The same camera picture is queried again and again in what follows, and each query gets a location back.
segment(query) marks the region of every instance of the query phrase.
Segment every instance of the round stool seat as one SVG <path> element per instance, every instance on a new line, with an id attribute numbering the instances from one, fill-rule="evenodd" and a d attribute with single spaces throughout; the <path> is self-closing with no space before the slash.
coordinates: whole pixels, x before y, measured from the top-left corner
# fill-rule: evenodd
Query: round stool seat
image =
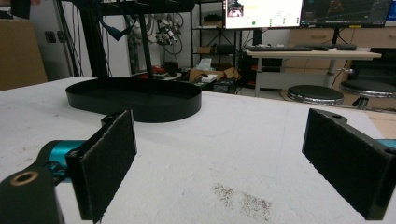
<path id="1" fill-rule="evenodd" d="M 349 80 L 341 82 L 340 89 L 360 96 L 368 96 L 374 98 L 396 97 L 396 87 L 382 82 L 367 80 Z"/>
<path id="2" fill-rule="evenodd" d="M 288 97 L 297 102 L 315 105 L 340 105 L 344 101 L 343 93 L 331 88 L 313 85 L 290 87 Z"/>

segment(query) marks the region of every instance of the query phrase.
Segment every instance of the white table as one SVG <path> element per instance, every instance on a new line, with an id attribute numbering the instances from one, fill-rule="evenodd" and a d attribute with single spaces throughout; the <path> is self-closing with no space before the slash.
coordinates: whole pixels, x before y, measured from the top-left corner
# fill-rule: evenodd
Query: white table
<path id="1" fill-rule="evenodd" d="M 0 92 L 0 179 L 51 140 L 85 140 L 103 115 L 68 105 L 68 78 Z M 134 123 L 137 155 L 107 223 L 365 223 L 302 153 L 311 105 L 203 92 L 202 109 L 167 123 Z M 324 108 L 373 138 L 359 111 Z M 71 184 L 56 187 L 66 223 L 81 221 Z M 383 221 L 395 223 L 396 199 Z"/>
<path id="2" fill-rule="evenodd" d="M 312 50 L 312 51 L 247 51 L 247 55 L 258 58 L 255 96 L 260 93 L 262 84 L 262 76 L 266 72 L 262 72 L 262 59 L 330 59 L 329 69 L 324 79 L 323 86 L 331 87 L 334 81 L 335 64 L 337 60 L 372 60 L 373 58 L 380 58 L 381 54 L 357 50 Z"/>

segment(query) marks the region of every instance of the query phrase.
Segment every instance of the cardboard box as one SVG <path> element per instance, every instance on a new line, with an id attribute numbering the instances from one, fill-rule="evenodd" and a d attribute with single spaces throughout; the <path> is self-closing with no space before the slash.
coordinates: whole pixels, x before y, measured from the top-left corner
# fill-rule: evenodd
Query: cardboard box
<path id="1" fill-rule="evenodd" d="M 0 91 L 47 82 L 29 21 L 0 20 Z"/>
<path id="2" fill-rule="evenodd" d="M 203 26 L 216 26 L 222 28 L 222 21 L 204 21 Z"/>
<path id="3" fill-rule="evenodd" d="M 216 51 L 215 47 L 197 47 L 197 53 L 213 54 L 215 53 L 215 51 Z"/>
<path id="4" fill-rule="evenodd" d="M 233 77 L 235 79 L 240 78 L 238 70 L 234 68 L 230 63 L 212 63 L 211 66 L 214 67 L 216 71 L 200 70 L 200 69 L 192 68 L 190 70 L 189 82 L 194 81 L 202 74 L 218 75 L 218 79 L 220 79 L 221 77 Z"/>

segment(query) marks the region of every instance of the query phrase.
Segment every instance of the black oval tray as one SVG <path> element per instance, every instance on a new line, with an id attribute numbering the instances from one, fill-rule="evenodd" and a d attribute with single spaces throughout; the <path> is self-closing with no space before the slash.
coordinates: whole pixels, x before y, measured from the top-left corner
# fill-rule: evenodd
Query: black oval tray
<path id="1" fill-rule="evenodd" d="M 106 77 L 66 88 L 77 109 L 110 115 L 132 109 L 134 120 L 148 123 L 184 119 L 201 109 L 201 89 L 184 82 Z"/>

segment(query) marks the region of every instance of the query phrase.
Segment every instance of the monitor screen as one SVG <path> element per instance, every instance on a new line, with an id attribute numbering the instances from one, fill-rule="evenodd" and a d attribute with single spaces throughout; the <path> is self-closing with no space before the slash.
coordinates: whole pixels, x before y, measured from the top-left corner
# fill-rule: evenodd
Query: monitor screen
<path id="1" fill-rule="evenodd" d="M 299 27 L 303 0 L 223 0 L 224 28 Z"/>
<path id="2" fill-rule="evenodd" d="M 392 0 L 305 0 L 303 27 L 383 27 Z"/>
<path id="3" fill-rule="evenodd" d="M 385 26 L 396 26 L 396 0 L 392 1 Z"/>

